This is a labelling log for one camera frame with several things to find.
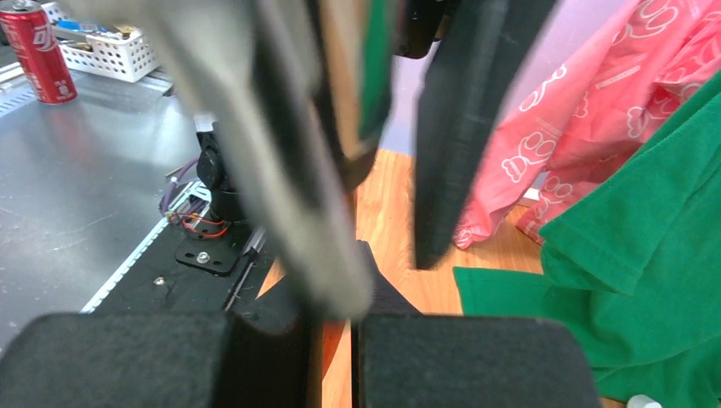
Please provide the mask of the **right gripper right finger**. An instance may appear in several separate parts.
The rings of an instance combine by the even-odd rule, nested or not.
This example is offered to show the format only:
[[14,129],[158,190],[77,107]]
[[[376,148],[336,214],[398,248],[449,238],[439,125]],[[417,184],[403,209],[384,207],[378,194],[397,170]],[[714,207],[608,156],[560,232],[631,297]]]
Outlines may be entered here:
[[538,318],[423,314],[380,272],[366,318],[351,331],[355,407],[598,407],[580,345]]

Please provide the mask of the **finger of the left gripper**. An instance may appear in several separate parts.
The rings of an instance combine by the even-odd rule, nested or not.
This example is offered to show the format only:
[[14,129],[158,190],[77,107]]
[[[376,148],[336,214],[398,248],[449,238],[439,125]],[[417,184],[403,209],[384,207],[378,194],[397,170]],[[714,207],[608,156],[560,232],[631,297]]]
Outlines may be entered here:
[[553,1],[462,1],[417,101],[414,267],[448,251],[502,103]]

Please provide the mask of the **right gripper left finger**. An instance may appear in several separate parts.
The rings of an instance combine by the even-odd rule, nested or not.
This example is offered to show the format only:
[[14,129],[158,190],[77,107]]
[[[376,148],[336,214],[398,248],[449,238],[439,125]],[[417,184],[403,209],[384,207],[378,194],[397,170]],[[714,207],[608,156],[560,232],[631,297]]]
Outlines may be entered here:
[[320,334],[279,280],[221,312],[48,314],[1,358],[4,407],[318,407]]

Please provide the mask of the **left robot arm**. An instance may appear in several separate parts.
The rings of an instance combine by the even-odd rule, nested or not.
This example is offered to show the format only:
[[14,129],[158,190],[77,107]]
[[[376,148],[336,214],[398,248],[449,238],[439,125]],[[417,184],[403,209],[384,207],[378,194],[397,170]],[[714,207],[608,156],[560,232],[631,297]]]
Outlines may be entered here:
[[[316,314],[372,301],[345,196],[391,111],[404,1],[69,1],[83,20],[137,26],[184,102],[215,117],[242,205]],[[552,1],[462,1],[417,103],[413,264],[447,253],[504,96]]]

